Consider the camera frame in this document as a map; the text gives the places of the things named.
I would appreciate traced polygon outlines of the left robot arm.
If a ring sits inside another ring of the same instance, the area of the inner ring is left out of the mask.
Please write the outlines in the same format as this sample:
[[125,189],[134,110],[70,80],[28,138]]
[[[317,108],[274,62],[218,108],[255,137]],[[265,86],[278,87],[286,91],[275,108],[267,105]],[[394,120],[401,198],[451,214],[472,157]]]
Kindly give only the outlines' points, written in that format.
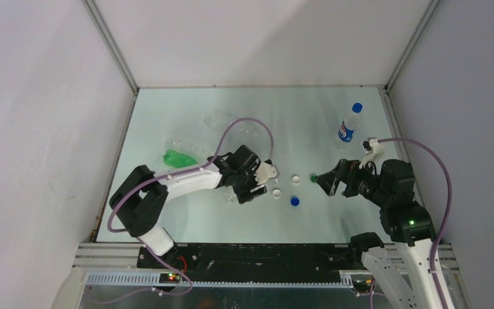
[[270,159],[261,160],[246,145],[233,153],[210,157],[206,164],[159,176],[139,165],[110,197],[111,216],[152,251],[160,267],[170,268],[178,252],[169,233],[158,225],[166,202],[196,191],[230,187],[237,201],[244,204],[266,194],[266,182],[278,174]]

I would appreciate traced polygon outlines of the blue cap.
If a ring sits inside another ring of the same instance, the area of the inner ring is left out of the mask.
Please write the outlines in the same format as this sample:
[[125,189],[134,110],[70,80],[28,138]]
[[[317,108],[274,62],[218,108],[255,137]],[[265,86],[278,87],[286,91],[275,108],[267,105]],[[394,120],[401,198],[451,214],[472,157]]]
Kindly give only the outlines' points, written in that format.
[[359,102],[356,102],[352,105],[352,111],[354,113],[361,113],[362,109],[363,109],[363,104]]
[[297,196],[292,196],[289,202],[293,207],[297,207],[300,205],[300,199]]

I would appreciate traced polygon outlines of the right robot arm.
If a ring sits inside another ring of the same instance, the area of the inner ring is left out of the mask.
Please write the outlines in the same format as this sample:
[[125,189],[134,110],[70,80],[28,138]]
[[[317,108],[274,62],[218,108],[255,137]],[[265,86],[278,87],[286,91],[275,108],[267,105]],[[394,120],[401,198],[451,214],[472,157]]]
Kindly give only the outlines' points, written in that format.
[[342,196],[362,196],[380,209],[380,222],[394,242],[407,269],[405,280],[389,260],[379,236],[373,232],[350,239],[349,263],[366,268],[393,308],[453,308],[454,303],[437,253],[438,240],[428,211],[414,199],[415,177],[408,162],[390,159],[379,172],[373,163],[341,159],[329,172],[314,176],[327,196],[340,183]]

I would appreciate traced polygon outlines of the Pepsi label clear bottle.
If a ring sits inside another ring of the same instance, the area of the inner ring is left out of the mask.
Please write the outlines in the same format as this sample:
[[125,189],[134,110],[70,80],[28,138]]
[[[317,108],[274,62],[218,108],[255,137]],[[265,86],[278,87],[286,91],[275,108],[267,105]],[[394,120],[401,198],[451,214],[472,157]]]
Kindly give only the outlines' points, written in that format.
[[342,120],[340,124],[338,138],[344,143],[351,142],[360,123],[361,123],[361,113],[354,113],[352,111],[352,106],[351,106],[345,118]]

